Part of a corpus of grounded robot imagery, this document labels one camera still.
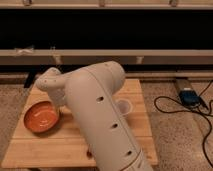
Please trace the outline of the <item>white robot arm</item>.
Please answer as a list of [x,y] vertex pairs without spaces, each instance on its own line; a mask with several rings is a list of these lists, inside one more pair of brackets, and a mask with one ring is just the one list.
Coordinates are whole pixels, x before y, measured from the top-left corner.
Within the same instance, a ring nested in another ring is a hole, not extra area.
[[122,66],[109,61],[65,74],[50,68],[35,85],[71,110],[100,171],[153,171],[113,99],[124,82]]

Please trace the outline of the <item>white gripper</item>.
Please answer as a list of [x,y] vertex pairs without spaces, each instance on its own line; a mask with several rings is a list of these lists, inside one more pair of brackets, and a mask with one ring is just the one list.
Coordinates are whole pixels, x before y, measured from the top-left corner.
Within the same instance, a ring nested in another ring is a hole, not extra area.
[[66,104],[65,93],[62,89],[50,90],[48,96],[56,107],[64,106]]

